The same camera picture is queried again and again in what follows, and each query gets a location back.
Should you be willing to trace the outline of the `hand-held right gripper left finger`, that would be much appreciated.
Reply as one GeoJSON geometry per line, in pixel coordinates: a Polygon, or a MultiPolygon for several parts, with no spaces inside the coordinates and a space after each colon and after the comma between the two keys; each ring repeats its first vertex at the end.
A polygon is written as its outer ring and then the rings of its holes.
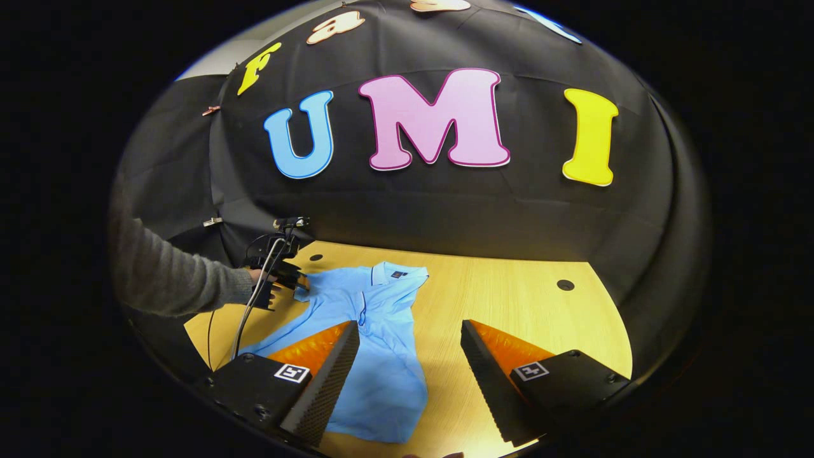
{"type": "Polygon", "coordinates": [[[249,429],[317,448],[359,348],[348,320],[274,352],[244,353],[197,382],[197,392],[249,429]]]}

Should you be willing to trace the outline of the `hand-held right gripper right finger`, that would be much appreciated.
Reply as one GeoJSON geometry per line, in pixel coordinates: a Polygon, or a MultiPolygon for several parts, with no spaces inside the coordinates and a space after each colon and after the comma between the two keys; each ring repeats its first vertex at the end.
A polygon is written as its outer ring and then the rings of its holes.
{"type": "Polygon", "coordinates": [[[584,351],[555,354],[473,319],[462,322],[460,348],[501,438],[514,446],[573,434],[631,385],[584,351]]]}

